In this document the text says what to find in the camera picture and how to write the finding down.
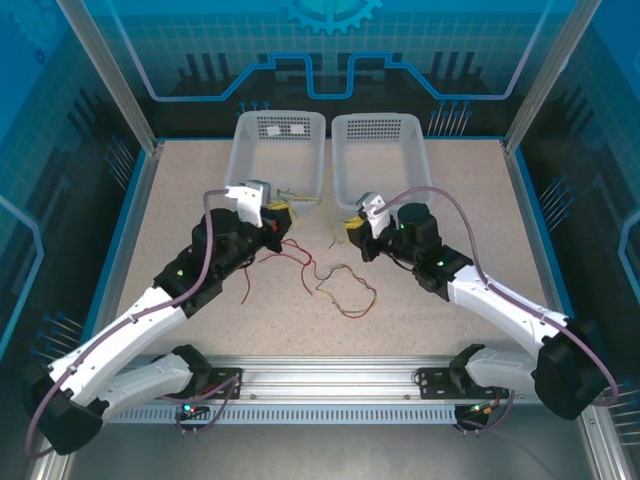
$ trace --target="perforated basket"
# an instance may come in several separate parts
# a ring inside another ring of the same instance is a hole
[[[331,123],[333,181],[338,205],[355,212],[366,192],[389,201],[409,188],[433,185],[420,121],[401,113],[341,115]],[[421,192],[392,207],[410,202],[431,204],[433,194]]]
[[[319,198],[324,171],[326,121],[319,113],[264,110],[243,113],[233,137],[226,184],[271,184],[300,197]],[[298,206],[311,205],[300,202]]]

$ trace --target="metal frame post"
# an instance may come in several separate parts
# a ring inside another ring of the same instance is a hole
[[[533,123],[551,88],[564,70],[569,57],[582,38],[582,34],[591,22],[601,0],[577,0],[576,5],[567,17],[562,30],[558,34],[547,59],[542,64],[531,90],[527,93],[520,110],[505,136],[506,149],[513,154],[520,145],[527,130]]]
[[[140,146],[153,154],[157,144],[156,137],[87,7],[83,2],[73,0],[57,0],[57,3]]]

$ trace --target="white robotic arm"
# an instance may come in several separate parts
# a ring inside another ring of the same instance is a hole
[[[537,395],[551,411],[573,419],[607,385],[599,367],[567,336],[593,349],[598,338],[592,320],[568,321],[479,271],[470,258],[443,245],[437,221],[424,204],[404,205],[397,224],[376,193],[365,194],[358,207],[359,217],[346,228],[363,261],[383,253],[405,262],[422,288],[482,316],[527,352],[499,352],[484,345],[465,349],[450,365],[452,381],[461,390],[470,382],[518,390]]]
[[[251,262],[258,250],[282,251],[280,242],[291,218],[288,209],[267,206],[269,185],[253,181],[227,187],[227,192],[240,199],[237,211],[208,212],[213,236],[209,238],[203,217],[192,231],[191,245],[166,265],[129,310],[47,369],[39,364],[26,368],[26,409],[59,454],[85,445],[106,420],[124,410],[164,395],[196,396],[211,383],[211,365],[191,345],[177,347],[143,368],[116,374],[219,295],[223,281]],[[209,247],[215,256],[206,265]],[[194,291],[201,273],[204,280]],[[157,309],[160,305],[169,306]]]

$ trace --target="beige work surface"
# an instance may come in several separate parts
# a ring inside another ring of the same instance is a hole
[[[129,307],[153,277],[190,241],[203,214],[202,193],[224,187],[231,141],[167,141],[160,159],[119,312]],[[474,228],[484,269],[513,290],[544,304],[515,194],[495,140],[426,141],[434,184],[449,191]],[[333,200],[331,142],[327,141],[323,203],[332,219],[346,218]],[[274,162],[274,177],[287,174],[286,160]],[[384,173],[370,189],[383,184]],[[226,205],[217,199],[216,204]],[[469,240],[456,211],[437,198],[433,214],[445,243],[470,254]],[[344,238],[339,224],[336,234]],[[299,212],[288,237],[308,249],[326,274],[347,263],[377,289],[378,301],[365,317],[343,317],[329,297],[310,296],[300,282],[300,266],[287,258],[256,262],[248,269],[251,293],[242,272],[224,282],[224,292],[183,326],[148,349],[166,353],[191,343],[205,354],[226,355],[438,355],[456,354],[471,343],[514,346],[488,321],[421,289],[411,273],[387,257],[364,264],[348,244],[330,250],[331,234],[320,208]],[[268,252],[261,251],[260,260]],[[344,270],[325,283],[345,309],[364,308],[371,293]],[[317,284],[311,272],[307,282]]]

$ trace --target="gear graphic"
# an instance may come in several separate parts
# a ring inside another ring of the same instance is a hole
[[[373,18],[372,11],[382,7],[382,0],[283,0],[282,6],[289,20],[297,20],[301,28],[333,35],[336,30],[347,33],[349,27],[360,28],[360,21]]]
[[[0,13],[11,13],[22,33],[41,50],[58,26],[54,0],[0,0]]]

